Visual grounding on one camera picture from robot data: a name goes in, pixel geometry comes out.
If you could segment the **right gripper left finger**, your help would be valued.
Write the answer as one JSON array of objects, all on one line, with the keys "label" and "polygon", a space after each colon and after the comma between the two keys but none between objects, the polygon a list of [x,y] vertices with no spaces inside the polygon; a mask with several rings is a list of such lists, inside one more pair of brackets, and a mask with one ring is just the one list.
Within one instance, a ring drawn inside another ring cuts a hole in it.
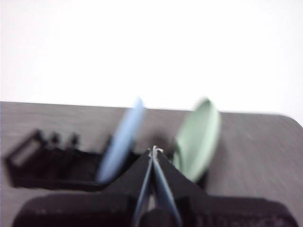
[{"label": "right gripper left finger", "polygon": [[32,198],[16,215],[15,227],[130,226],[150,163],[145,151],[100,192],[55,193]]}]

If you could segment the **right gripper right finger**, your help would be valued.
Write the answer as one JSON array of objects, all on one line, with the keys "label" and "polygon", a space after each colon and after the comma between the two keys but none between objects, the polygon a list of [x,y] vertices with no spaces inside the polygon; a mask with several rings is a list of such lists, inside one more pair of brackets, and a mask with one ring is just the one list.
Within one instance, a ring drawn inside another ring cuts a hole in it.
[{"label": "right gripper right finger", "polygon": [[150,154],[158,207],[143,215],[143,227],[298,226],[282,203],[210,195],[178,171],[159,148]]}]

